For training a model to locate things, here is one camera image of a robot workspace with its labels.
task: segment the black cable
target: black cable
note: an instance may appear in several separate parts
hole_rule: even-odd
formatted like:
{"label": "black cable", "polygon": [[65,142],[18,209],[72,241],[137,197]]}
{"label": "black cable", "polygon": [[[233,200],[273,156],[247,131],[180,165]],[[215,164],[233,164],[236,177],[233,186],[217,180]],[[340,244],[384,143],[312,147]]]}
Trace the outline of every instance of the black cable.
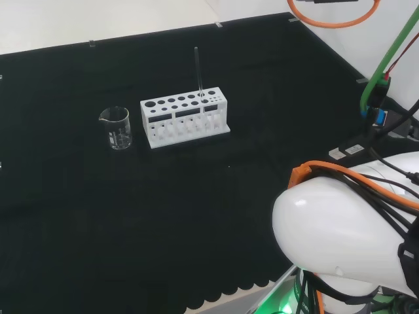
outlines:
{"label": "black cable", "polygon": [[297,310],[296,310],[295,313],[300,313],[301,312],[302,301],[304,300],[304,295],[306,293],[306,284],[307,284],[307,276],[303,276],[301,290],[300,290],[300,298],[299,298],[299,302],[298,302],[298,305],[297,305]]}
{"label": "black cable", "polygon": [[375,201],[375,203],[378,206],[381,206],[381,208],[383,208],[383,210],[385,210],[389,215],[393,216],[395,219],[397,219],[399,222],[401,222],[402,225],[404,225],[408,229],[412,226],[412,224],[405,217],[400,215],[397,211],[392,209],[388,204],[386,204],[380,198],[378,198],[376,195],[374,195],[374,192],[376,192],[375,190],[373,190],[371,187],[367,186],[365,183],[357,180],[356,178],[352,178],[352,179],[355,180],[356,183],[359,184],[360,186],[362,186],[365,190],[368,190],[370,192],[370,194],[372,193],[371,198]]}
{"label": "black cable", "polygon": [[384,136],[386,136],[387,134],[389,134],[389,132],[397,129],[399,126],[401,126],[403,123],[405,123],[408,119],[412,118],[413,115],[419,110],[419,100],[413,105],[412,108],[410,108],[410,110],[403,115],[399,120],[397,120],[396,122],[394,122],[391,126],[388,126],[387,128],[384,128],[382,130],[380,130],[375,138],[376,139],[380,139]]}
{"label": "black cable", "polygon": [[414,197],[419,198],[418,193],[416,193],[414,190],[412,190],[411,188],[408,188],[407,186],[405,186],[401,183],[391,181],[391,180],[387,180],[387,179],[383,179],[383,178],[373,177],[372,175],[364,175],[362,173],[360,173],[360,174],[363,175],[364,177],[366,177],[368,179],[371,179],[371,180],[374,180],[374,181],[380,181],[380,182],[384,182],[384,183],[388,183],[388,184],[391,184],[391,185],[398,186],[399,188],[402,188],[403,190],[412,194]]}
{"label": "black cable", "polygon": [[310,283],[308,283],[308,286],[307,286],[307,294],[308,294],[308,312],[309,314],[314,314],[314,291]]}
{"label": "black cable", "polygon": [[380,155],[378,155],[378,153],[375,151],[374,148],[371,147],[369,149],[369,152],[370,152],[372,157],[376,158],[377,160],[380,160],[384,165],[396,170],[397,172],[401,173],[405,177],[408,177],[409,174],[406,171],[403,171],[402,169],[396,167],[395,165],[392,165],[391,163],[385,161]]}
{"label": "black cable", "polygon": [[398,209],[400,209],[401,211],[404,211],[408,214],[411,214],[413,216],[419,217],[419,211],[413,209],[412,207],[403,205],[401,203],[396,202],[395,200],[381,194],[380,192],[371,189],[371,193],[373,193],[375,196],[377,196],[378,198],[380,198],[382,201],[386,202],[387,204],[396,207]]}
{"label": "black cable", "polygon": [[331,172],[338,180],[342,181],[346,185],[348,185],[356,194],[361,196],[375,211],[380,214],[382,218],[384,218],[385,221],[388,222],[390,226],[393,227],[393,229],[403,238],[407,238],[406,232],[400,227],[394,219],[391,218],[391,216],[383,210],[371,197],[371,195],[365,191],[361,186],[356,184],[355,182],[349,180],[346,178],[343,174],[337,173],[336,171],[333,173]]}

